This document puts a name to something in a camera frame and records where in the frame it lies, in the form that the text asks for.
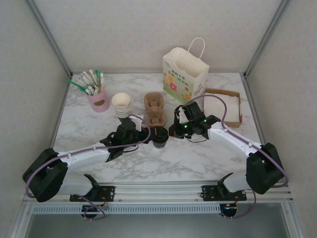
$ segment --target metal bracket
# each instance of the metal bracket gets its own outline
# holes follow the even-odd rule
[[[235,193],[227,193],[224,197],[221,196],[217,189],[218,185],[204,185],[202,186],[202,193],[200,197],[204,200],[204,202],[210,201],[246,201],[247,196],[245,191],[237,191]]]
[[[92,202],[104,202],[105,200],[107,202],[113,202],[114,191],[115,191],[115,186],[100,186],[100,188],[98,190],[98,196],[96,196]],[[76,195],[71,195],[69,198],[69,201],[71,201],[71,202],[83,202],[83,200]]]

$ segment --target white wall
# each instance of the white wall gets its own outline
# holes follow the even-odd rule
[[[0,237],[24,194],[24,171],[48,147],[67,76],[23,1],[0,1]]]
[[[243,72],[280,0],[35,2],[72,71],[161,72],[163,55],[202,37],[210,72]]]
[[[293,0],[249,79],[308,237],[317,237],[317,1]]]

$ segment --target paper bag handle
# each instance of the paper bag handle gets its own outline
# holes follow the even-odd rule
[[[188,51],[187,51],[187,52],[189,52],[189,50],[190,50],[190,48],[191,48],[191,46],[192,46],[193,42],[194,42],[195,40],[197,40],[197,39],[201,39],[201,40],[203,41],[203,43],[204,43],[204,48],[203,48],[203,51],[202,51],[202,53],[201,53],[201,54],[200,54],[200,56],[199,56],[199,59],[200,59],[200,58],[202,57],[202,55],[203,55],[204,50],[205,50],[205,41],[203,40],[203,38],[196,37],[196,38],[192,41],[192,43],[190,44],[190,46],[189,46],[189,48],[188,48]]]

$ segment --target cardboard box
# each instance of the cardboard box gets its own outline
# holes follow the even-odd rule
[[[205,93],[223,94],[223,95],[228,95],[228,96],[231,96],[231,97],[238,97],[238,99],[239,99],[239,122],[225,121],[224,123],[228,127],[239,128],[241,126],[241,124],[242,124],[242,114],[241,114],[240,93],[227,91],[227,90],[221,90],[221,89],[214,89],[214,88],[206,88]]]

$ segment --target gray floor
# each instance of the gray floor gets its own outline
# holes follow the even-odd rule
[[[240,212],[248,205],[238,206]],[[248,216],[218,214],[108,215],[84,221],[80,215],[33,215],[27,238],[288,238],[279,204],[257,204]]]

